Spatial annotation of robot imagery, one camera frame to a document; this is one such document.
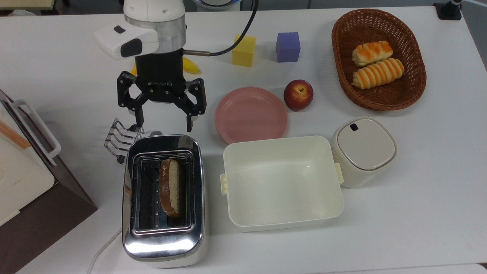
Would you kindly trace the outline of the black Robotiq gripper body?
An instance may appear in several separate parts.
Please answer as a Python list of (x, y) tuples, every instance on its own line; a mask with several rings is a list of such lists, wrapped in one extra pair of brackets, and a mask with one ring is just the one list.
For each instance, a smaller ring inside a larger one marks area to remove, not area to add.
[(183, 49), (170, 53), (152, 53), (135, 57), (136, 86), (154, 102), (172, 102), (166, 91), (176, 97), (185, 94)]

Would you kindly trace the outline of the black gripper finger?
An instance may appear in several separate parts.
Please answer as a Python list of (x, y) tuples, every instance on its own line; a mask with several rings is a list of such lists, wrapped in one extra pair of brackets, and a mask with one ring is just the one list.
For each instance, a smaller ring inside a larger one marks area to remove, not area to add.
[(144, 114), (142, 106), (151, 97), (151, 87), (146, 86), (141, 89), (141, 93), (132, 98), (129, 89), (133, 84), (137, 83), (137, 77), (127, 71), (120, 73), (117, 78), (117, 103), (120, 107), (125, 107), (135, 114), (135, 120), (137, 127), (141, 128), (144, 124)]
[(202, 78), (183, 83), (176, 92), (176, 106), (186, 113), (186, 130), (193, 130), (193, 121), (198, 115), (205, 114), (207, 101), (205, 95), (205, 83)]

